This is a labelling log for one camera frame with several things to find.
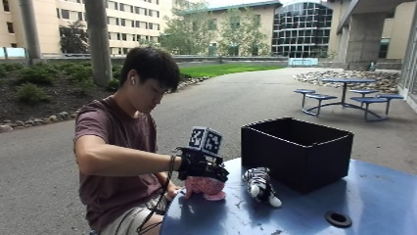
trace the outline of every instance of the pink object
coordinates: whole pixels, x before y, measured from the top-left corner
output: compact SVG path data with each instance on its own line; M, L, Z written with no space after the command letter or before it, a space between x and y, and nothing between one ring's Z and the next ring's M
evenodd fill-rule
M221 191L224 183L208 177L188 176L185 179L185 198L192 197L192 193L204 193L205 199L219 201L225 198L225 193Z

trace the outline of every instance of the shorts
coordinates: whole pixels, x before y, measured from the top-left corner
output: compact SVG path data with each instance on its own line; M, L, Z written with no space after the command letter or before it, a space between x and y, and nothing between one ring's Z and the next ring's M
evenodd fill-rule
M137 207L127 210L115 221L105 226L99 235L137 235L137 229L143 225L147 216L155 208L159 197L152 199L148 203L139 205ZM155 214L164 214L171 200L167 196L160 200L160 204L155 210Z

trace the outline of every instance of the blue table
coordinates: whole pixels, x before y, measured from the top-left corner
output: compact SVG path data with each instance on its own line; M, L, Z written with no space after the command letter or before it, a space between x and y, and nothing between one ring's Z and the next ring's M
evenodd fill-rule
M325 107L325 106L333 106L333 105L340 105L345 108L353 108L365 111L366 113L372 114L377 119L385 119L380 115L377 115L374 112L372 112L369 109L362 108L361 106L357 106L354 104L346 103L346 90L348 90L348 83L368 83L368 82L376 82L374 79L366 79L366 78L354 78L354 77L328 77L322 78L321 81L325 82L340 82L342 83L342 91L341 91L341 98L338 102L333 103L326 103L322 105L318 105L308 110L302 110L302 112L308 115L316 116L317 114L312 112L312 110Z
M276 209L259 204L241 182L241 159L225 162L227 198L209 202L200 194L175 198L161 224L161 235L223 234L417 234L417 176L350 161L349 174L329 186L302 195L272 181L283 202ZM352 226L338 228L325 220L328 211L342 212Z

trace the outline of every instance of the table hole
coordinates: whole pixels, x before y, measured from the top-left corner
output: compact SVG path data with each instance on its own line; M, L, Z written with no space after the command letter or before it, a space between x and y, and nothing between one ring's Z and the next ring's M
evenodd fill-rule
M336 226L336 227L345 228L345 227L350 227L350 225L352 225L350 217L341 212L328 211L325 214L325 218L326 218L326 221L329 222L329 224Z

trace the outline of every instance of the black hair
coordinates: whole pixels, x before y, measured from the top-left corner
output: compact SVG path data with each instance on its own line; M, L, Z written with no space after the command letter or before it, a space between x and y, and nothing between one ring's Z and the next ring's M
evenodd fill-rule
M125 83L131 70L136 70L140 76L140 83L153 78L171 92L177 90L180 69L167 52L152 47L131 49L120 72L120 86Z

